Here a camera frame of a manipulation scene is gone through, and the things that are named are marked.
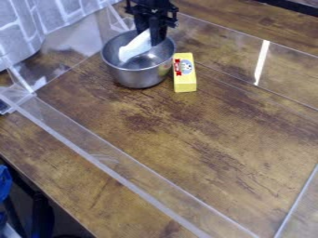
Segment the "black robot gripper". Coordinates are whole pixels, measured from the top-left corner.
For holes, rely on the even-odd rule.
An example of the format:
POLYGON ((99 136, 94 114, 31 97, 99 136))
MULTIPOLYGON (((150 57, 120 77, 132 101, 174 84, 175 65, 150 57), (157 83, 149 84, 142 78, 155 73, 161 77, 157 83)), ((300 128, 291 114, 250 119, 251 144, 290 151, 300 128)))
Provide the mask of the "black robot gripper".
POLYGON ((170 0, 126 0, 126 12, 134 17, 137 32, 150 28, 151 45, 159 45, 166 40, 169 27, 178 25, 179 8, 170 0))

